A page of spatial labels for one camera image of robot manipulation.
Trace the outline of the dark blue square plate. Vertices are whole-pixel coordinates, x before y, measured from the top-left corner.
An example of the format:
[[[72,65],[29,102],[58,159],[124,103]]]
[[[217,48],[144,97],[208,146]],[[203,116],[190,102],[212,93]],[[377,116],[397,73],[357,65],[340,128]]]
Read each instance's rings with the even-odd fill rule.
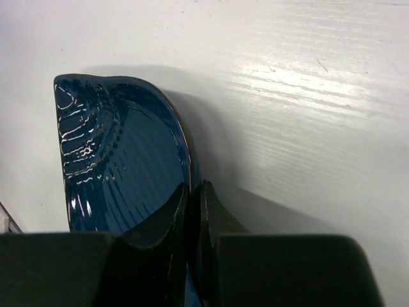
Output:
[[[71,232],[115,235],[95,306],[200,306],[199,168],[168,97],[135,77],[54,79]]]

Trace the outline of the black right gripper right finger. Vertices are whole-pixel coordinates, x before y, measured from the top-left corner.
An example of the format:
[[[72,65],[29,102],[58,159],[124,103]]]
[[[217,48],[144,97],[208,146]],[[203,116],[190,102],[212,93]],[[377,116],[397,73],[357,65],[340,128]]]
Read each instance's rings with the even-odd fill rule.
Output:
[[[367,257],[342,235],[256,235],[204,181],[200,296],[209,306],[382,306]]]

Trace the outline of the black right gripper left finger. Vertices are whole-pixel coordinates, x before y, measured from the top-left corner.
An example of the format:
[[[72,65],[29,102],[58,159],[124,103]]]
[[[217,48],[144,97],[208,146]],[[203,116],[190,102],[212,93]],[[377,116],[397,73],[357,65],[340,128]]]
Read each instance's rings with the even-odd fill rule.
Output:
[[[2,306],[183,306],[187,187],[123,235],[1,236]]]

